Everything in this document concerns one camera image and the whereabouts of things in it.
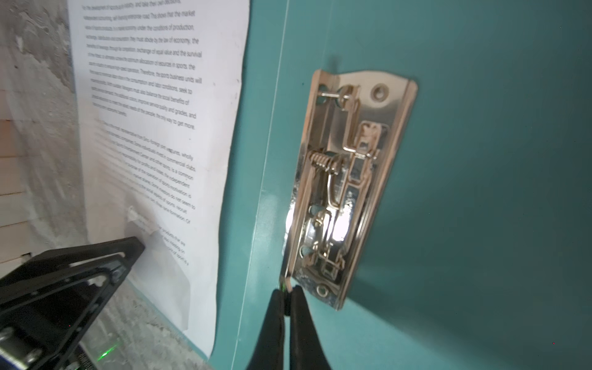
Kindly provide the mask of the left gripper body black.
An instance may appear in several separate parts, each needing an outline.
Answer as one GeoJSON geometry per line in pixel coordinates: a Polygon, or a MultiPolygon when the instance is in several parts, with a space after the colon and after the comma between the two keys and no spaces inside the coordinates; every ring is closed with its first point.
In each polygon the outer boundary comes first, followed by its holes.
{"type": "Polygon", "coordinates": [[[93,320],[93,286],[67,277],[40,287],[1,279],[1,368],[60,369],[93,320]]]}

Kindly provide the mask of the gold folder clip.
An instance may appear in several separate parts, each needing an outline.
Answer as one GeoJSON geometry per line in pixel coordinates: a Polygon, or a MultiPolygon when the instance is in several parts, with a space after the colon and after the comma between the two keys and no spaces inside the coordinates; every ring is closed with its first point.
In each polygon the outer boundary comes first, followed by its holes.
{"type": "Polygon", "coordinates": [[[342,309],[419,92],[381,71],[311,81],[280,282],[342,309]]]}

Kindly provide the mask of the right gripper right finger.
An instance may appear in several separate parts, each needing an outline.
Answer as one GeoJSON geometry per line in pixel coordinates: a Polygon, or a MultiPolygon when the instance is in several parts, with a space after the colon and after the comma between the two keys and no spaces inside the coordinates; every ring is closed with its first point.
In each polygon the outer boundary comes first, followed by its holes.
{"type": "Polygon", "coordinates": [[[331,370],[301,286],[294,287],[290,293],[289,317],[290,369],[331,370]]]}

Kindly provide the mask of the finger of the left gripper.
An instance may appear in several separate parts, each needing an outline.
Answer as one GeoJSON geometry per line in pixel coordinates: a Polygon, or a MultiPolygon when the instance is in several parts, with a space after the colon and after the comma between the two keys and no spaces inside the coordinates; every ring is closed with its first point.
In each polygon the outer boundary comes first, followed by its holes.
{"type": "Polygon", "coordinates": [[[137,237],[52,249],[31,258],[5,277],[17,281],[32,279],[40,287],[65,278],[88,280],[92,285],[91,325],[144,250],[137,237]]]}

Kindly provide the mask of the green file folder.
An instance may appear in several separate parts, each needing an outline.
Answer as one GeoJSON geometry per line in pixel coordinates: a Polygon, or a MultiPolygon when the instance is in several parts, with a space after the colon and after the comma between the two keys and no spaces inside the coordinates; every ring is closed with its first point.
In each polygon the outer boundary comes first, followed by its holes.
{"type": "Polygon", "coordinates": [[[335,369],[591,367],[589,1],[253,1],[209,363],[243,369],[282,245],[311,77],[419,93],[341,311],[335,369]]]}

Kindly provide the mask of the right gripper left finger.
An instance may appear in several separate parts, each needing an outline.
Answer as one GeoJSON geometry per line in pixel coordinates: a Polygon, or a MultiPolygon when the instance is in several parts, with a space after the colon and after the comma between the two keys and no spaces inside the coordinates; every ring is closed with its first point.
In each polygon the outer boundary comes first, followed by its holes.
{"type": "Polygon", "coordinates": [[[285,293],[271,294],[248,370],[279,370],[284,366],[285,293]]]}

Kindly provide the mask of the printed paper sheet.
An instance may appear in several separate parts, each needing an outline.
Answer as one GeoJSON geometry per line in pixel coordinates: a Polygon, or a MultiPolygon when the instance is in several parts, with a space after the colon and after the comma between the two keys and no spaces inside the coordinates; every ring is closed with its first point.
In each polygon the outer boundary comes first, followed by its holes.
{"type": "Polygon", "coordinates": [[[135,287],[205,356],[247,1],[70,1],[86,227],[145,246],[135,287]]]}

